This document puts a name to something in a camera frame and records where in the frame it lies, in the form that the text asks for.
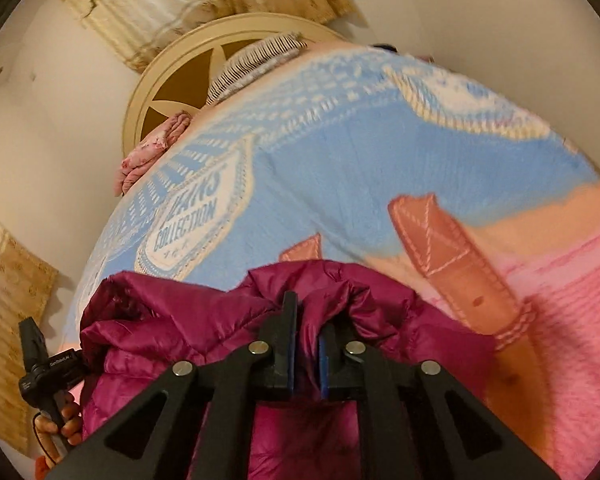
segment maroon puffer jacket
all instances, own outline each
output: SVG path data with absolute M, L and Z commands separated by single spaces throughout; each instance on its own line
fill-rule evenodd
M 302 391 L 285 407 L 258 406 L 252 480 L 360 477 L 356 408 L 318 402 L 313 363 L 320 327 L 347 310 L 358 333 L 390 358 L 434 359 L 474 394 L 483 392 L 494 341 L 421 300 L 410 288 L 356 264 L 314 260 L 248 273 L 234 290 L 120 272 L 102 282 L 80 324 L 91 367 L 101 373 L 82 394 L 87 437 L 173 362 L 224 358 L 255 339 L 286 290 L 301 301 L 298 370 Z

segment striped fabric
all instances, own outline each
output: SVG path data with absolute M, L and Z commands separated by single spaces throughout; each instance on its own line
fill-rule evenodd
M 254 68 L 247 75 L 238 79 L 234 83 L 231 83 L 225 90 L 223 90 L 218 98 L 214 101 L 215 104 L 220 104 L 222 101 L 227 100 L 232 95 L 238 93 L 240 90 L 249 86 L 251 83 L 260 79 L 265 74 L 268 74 L 272 70 L 277 69 L 279 66 L 284 65 L 286 62 L 300 56 L 300 49 L 294 48 L 293 50 L 287 50 L 284 54 L 274 56 L 271 59 L 265 61 L 259 67 Z
M 206 104 L 215 103 L 235 82 L 263 65 L 268 60 L 293 50 L 303 50 L 306 43 L 297 32 L 286 32 L 269 36 L 246 46 L 224 64 L 222 72 L 209 85 Z

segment black metal mount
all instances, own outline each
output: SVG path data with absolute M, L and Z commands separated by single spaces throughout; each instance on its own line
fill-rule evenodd
M 298 297 L 223 361 L 168 368 L 53 468 L 47 480 L 247 478 L 256 403 L 294 391 Z M 345 314 L 318 338 L 325 400 L 357 403 L 364 480 L 557 480 L 437 362 L 400 364 Z
M 31 317 L 18 324 L 26 375 L 18 382 L 20 395 L 37 408 L 58 428 L 64 426 L 61 410 L 65 393 L 80 383 L 88 373 L 82 351 L 73 349 L 49 357 L 45 337 Z M 61 434 L 52 437 L 58 453 L 64 457 L 72 446 Z

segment pink cloth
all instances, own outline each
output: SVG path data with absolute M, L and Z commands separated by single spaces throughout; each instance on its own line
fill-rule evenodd
M 116 171 L 115 196 L 131 189 L 191 124 L 191 115 L 178 112 L 155 128 L 129 153 Z
M 530 332 L 552 401 L 548 458 L 562 480 L 582 480 L 600 460 L 600 231 L 544 256 L 500 253 L 490 260 L 536 308 Z M 448 309 L 433 289 L 421 293 Z
M 286 290 L 301 301 L 297 399 L 256 407 L 250 480 L 360 478 L 353 402 L 320 402 L 315 363 L 321 327 L 347 312 L 360 336 L 400 362 L 434 359 L 474 394 L 484 391 L 495 341 L 423 301 L 407 286 L 357 264 L 284 262 L 251 270 L 234 290 L 120 272 L 99 286 L 80 322 L 97 376 L 82 391 L 83 436 L 173 362 L 205 365 L 253 341 Z

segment finger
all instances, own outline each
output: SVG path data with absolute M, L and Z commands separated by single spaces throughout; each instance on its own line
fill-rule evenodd
M 51 440 L 51 435 L 48 433 L 42 433 L 39 435 L 40 437 L 40 446 L 45 450 L 45 454 L 51 457 L 55 462 L 58 461 L 60 454 L 56 449 L 56 445 Z
M 72 434 L 78 433 L 81 430 L 82 430 L 82 419 L 79 416 L 77 416 L 75 418 L 72 418 L 68 423 L 66 423 L 62 427 L 61 433 L 66 437 L 70 437 L 70 436 L 72 436 Z
M 36 417 L 36 430 L 38 433 L 57 433 L 58 426 L 46 416 L 39 415 Z
M 69 444 L 71 444 L 72 446 L 77 446 L 78 444 L 81 444 L 82 443 L 82 434 L 81 433 L 73 434 L 72 436 L 70 436 L 67 439 L 67 442 Z
M 75 402 L 72 402 L 71 404 L 68 404 L 62 408 L 61 413 L 64 420 L 71 420 L 77 416 L 78 413 L 80 413 L 80 406 L 78 406 Z

